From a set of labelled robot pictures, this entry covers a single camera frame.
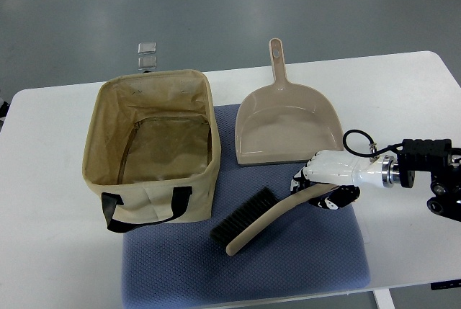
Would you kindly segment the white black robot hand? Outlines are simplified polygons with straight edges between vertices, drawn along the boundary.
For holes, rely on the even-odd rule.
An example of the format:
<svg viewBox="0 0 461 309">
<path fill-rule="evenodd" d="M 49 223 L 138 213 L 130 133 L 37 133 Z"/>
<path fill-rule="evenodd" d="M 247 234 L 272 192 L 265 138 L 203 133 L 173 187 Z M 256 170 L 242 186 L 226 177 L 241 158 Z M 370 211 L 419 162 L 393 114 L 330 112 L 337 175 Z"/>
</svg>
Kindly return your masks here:
<svg viewBox="0 0 461 309">
<path fill-rule="evenodd" d="M 290 192 L 294 194 L 315 184 L 334 184 L 335 190 L 308 202 L 319 208 L 337 210 L 355 201 L 363 184 L 385 186 L 383 163 L 383 158 L 369 160 L 346 151 L 319 151 L 293 176 Z"/>
</svg>

